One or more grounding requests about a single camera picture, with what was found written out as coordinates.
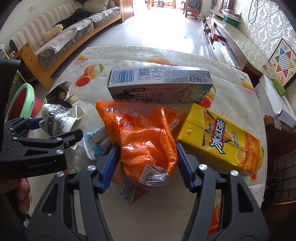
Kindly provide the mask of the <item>left hand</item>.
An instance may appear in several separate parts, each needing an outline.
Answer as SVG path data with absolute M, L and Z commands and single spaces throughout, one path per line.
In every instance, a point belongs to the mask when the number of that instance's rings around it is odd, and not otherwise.
M 30 185 L 26 178 L 4 179 L 1 178 L 1 194 L 15 192 L 18 199 L 18 207 L 23 214 L 27 214 L 30 209 Z

